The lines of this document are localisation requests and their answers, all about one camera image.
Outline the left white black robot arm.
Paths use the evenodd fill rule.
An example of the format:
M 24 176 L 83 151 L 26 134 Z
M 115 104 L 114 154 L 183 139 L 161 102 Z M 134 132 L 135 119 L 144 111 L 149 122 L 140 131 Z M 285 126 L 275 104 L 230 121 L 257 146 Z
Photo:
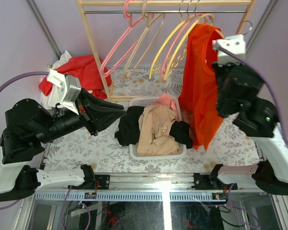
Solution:
M 80 128 L 92 136 L 107 129 L 125 115 L 122 105 L 105 102 L 81 89 L 75 111 L 61 115 L 48 112 L 37 101 L 23 99 L 5 113 L 6 128 L 0 138 L 0 202 L 26 198 L 41 188 L 73 186 L 90 189 L 95 185 L 93 169 L 83 164 L 77 171 L 45 172 L 29 165 L 53 142 Z

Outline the orange t shirt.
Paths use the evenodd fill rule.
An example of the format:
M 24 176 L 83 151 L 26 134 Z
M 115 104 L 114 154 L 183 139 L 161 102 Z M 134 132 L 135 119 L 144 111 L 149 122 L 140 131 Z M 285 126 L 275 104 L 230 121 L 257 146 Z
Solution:
M 207 150 L 223 122 L 216 109 L 217 85 L 212 68 L 217 60 L 212 41 L 222 38 L 220 32 L 218 27 L 197 24 L 188 35 L 179 104 L 182 110 L 192 114 L 194 149 L 203 146 Z

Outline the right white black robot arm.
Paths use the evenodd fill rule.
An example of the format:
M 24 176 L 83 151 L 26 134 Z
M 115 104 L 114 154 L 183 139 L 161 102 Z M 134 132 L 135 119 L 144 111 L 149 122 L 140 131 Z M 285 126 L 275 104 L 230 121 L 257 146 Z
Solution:
M 214 62 L 218 114 L 237 114 L 233 124 L 250 137 L 265 160 L 249 166 L 217 164 L 209 175 L 194 174 L 194 188 L 217 190 L 258 187 L 272 195 L 288 196 L 288 144 L 281 133 L 276 105 L 257 96 L 264 80 L 243 64 Z

